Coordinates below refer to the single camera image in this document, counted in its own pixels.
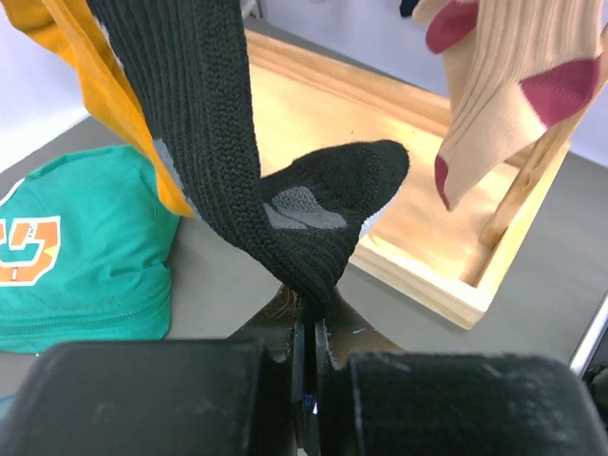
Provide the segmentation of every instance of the gray floor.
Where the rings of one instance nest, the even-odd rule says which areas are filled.
[[[93,120],[0,174],[0,194],[67,152],[120,141]],[[349,267],[339,286],[379,331],[411,351],[534,352],[567,362],[608,288],[608,170],[568,156],[486,317],[466,332]],[[171,256],[173,337],[223,337],[278,283],[196,220],[184,221]],[[15,391],[33,356],[0,354],[0,397]]]

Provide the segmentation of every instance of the wooden edge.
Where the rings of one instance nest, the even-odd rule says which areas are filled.
[[[601,42],[608,49],[608,27],[601,34]],[[597,98],[608,80],[608,52],[601,58],[601,71],[599,82],[592,101],[574,116],[560,122],[549,130],[532,146],[532,151],[523,164],[520,172],[513,180],[504,199],[498,205],[496,212],[490,218],[482,231],[480,241],[487,247],[494,248],[507,227],[517,215],[523,203],[538,185],[547,167],[560,153],[561,146],[568,141],[576,127],[579,125],[589,106]]]
[[[466,330],[485,315],[494,297],[443,277],[374,235],[359,241],[351,263]]]
[[[245,34],[251,65],[389,113],[441,138],[447,133],[451,114],[445,97],[250,30]]]
[[[570,143],[567,142],[558,149],[553,160],[542,174],[539,184],[534,188],[530,197],[525,201],[519,214],[513,219],[511,224],[504,232],[503,237],[498,242],[492,255],[485,264],[484,270],[480,273],[480,279],[476,283],[476,288],[487,295],[494,296],[497,292],[506,273],[515,259],[515,255],[520,250],[523,240],[527,235],[534,218],[541,209],[555,177],[560,171],[561,164],[568,154]]]

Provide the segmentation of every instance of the wooden tray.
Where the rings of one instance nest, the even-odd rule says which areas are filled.
[[[247,40],[262,174],[329,145],[402,143],[410,154],[408,178],[351,263],[472,328],[522,245],[570,133],[550,131],[498,165],[449,213],[433,178],[450,123],[445,98],[253,32]]]

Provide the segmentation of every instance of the white wall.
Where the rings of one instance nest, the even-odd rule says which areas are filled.
[[[399,15],[399,0],[263,0],[274,26],[400,80],[447,95],[441,58],[425,45],[426,29]],[[603,21],[608,22],[608,1]],[[573,150],[608,166],[608,88],[573,136]]]
[[[0,7],[0,172],[87,117],[76,72]]]

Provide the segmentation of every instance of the orange fabric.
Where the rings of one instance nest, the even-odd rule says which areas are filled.
[[[85,0],[2,0],[10,23],[76,69],[90,114],[140,150],[156,169],[161,202],[192,217],[177,184],[163,166],[140,106]]]

